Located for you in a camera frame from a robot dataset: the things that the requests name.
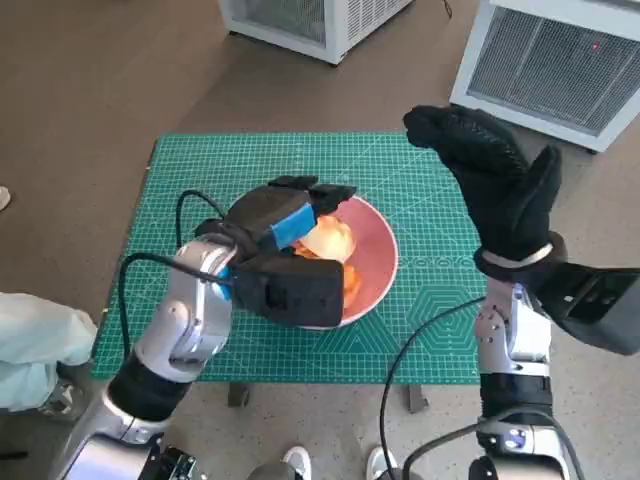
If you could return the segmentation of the black left robot hand, blue tape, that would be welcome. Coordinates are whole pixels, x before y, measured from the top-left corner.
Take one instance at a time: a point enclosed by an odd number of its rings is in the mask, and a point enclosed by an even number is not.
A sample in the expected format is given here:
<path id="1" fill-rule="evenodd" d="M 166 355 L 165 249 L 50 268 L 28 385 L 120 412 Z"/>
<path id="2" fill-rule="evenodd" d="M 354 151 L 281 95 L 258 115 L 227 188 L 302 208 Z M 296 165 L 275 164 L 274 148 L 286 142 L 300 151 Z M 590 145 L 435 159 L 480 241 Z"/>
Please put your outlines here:
<path id="1" fill-rule="evenodd" d="M 225 223 L 245 232 L 260 252 L 277 252 L 308 234 L 356 191 L 351 185 L 321 184 L 316 176 L 279 176 L 240 197 Z"/>

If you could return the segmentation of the right robot hand, black glove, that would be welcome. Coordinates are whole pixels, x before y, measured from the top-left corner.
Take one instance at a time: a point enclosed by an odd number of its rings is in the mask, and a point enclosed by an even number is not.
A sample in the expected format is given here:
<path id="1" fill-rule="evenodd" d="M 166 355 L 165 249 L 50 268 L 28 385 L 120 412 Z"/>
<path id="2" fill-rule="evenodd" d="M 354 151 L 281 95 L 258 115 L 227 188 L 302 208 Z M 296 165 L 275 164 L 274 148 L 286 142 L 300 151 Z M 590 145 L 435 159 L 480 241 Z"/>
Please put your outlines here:
<path id="1" fill-rule="evenodd" d="M 495 117 L 461 106 L 416 106 L 403 117 L 409 143 L 435 150 L 453 174 L 488 252 L 523 261 L 550 243 L 561 154 L 546 146 L 528 163 Z"/>

